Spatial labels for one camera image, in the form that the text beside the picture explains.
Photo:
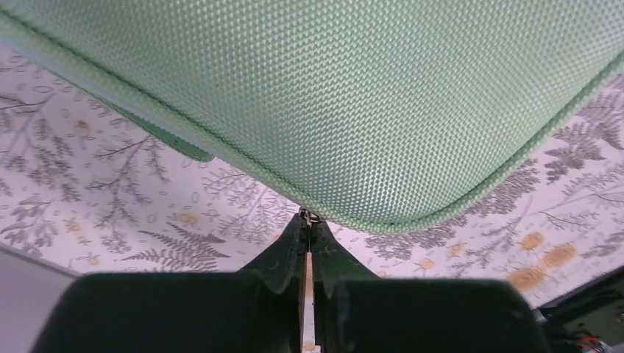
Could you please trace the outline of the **mint green medicine kit case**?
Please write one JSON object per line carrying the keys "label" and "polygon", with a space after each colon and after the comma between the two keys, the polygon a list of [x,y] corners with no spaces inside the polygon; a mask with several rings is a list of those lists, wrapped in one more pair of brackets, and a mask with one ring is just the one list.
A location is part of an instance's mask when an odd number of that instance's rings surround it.
{"label": "mint green medicine kit case", "polygon": [[338,224],[448,219],[623,65],[621,1],[3,1],[1,40]]}

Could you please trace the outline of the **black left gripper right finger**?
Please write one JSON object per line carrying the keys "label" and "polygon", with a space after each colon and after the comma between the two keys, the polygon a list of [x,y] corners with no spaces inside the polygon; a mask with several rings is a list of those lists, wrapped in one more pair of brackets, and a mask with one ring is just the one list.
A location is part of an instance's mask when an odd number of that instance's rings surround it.
{"label": "black left gripper right finger", "polygon": [[548,352],[521,295],[492,279],[384,279],[325,222],[310,227],[314,326],[323,352]]}

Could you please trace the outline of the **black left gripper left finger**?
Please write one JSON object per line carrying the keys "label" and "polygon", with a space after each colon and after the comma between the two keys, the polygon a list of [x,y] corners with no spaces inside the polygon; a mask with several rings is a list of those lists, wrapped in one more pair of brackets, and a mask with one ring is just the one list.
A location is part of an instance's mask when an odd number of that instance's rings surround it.
{"label": "black left gripper left finger", "polygon": [[234,272],[97,273],[61,296],[34,352],[299,352],[302,239],[296,214]]}

